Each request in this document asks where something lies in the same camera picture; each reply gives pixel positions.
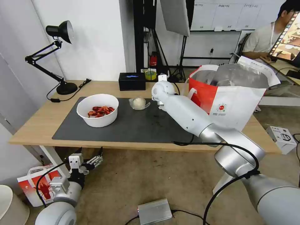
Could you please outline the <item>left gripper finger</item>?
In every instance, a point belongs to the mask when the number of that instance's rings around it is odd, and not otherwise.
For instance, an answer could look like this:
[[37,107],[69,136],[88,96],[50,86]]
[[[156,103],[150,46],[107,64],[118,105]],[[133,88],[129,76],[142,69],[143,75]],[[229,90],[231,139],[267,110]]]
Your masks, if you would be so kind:
[[94,170],[97,166],[99,166],[103,161],[103,147],[101,147],[98,151],[98,155],[94,156],[90,160],[84,162],[82,164],[83,167],[86,168],[86,170]]
[[82,147],[78,148],[74,153],[72,153],[68,158],[65,158],[63,162],[65,164],[69,163],[71,165],[82,165]]

